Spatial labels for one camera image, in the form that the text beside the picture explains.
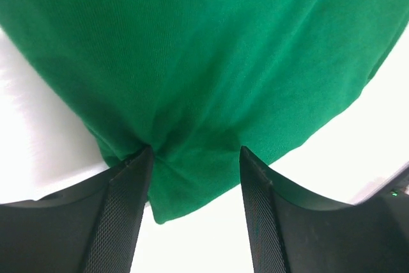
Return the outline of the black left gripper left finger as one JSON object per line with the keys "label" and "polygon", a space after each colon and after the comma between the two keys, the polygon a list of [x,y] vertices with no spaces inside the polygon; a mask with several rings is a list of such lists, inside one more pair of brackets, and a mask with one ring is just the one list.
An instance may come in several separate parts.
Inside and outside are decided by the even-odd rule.
{"label": "black left gripper left finger", "polygon": [[138,151],[37,201],[1,206],[2,272],[129,272],[154,154]]}

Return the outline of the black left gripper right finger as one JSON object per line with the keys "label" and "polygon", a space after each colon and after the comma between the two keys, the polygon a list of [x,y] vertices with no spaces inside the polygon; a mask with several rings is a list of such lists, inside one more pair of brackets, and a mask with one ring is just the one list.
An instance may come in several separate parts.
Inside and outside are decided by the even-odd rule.
{"label": "black left gripper right finger", "polygon": [[255,272],[408,271],[408,168],[356,205],[316,194],[240,150]]}

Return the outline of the green t shirt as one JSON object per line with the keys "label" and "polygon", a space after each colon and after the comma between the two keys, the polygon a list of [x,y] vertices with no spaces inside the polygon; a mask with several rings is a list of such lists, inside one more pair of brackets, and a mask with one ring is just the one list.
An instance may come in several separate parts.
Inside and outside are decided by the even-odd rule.
{"label": "green t shirt", "polygon": [[1,0],[1,28],[94,135],[109,166],[155,152],[159,224],[240,182],[356,101],[408,0]]}

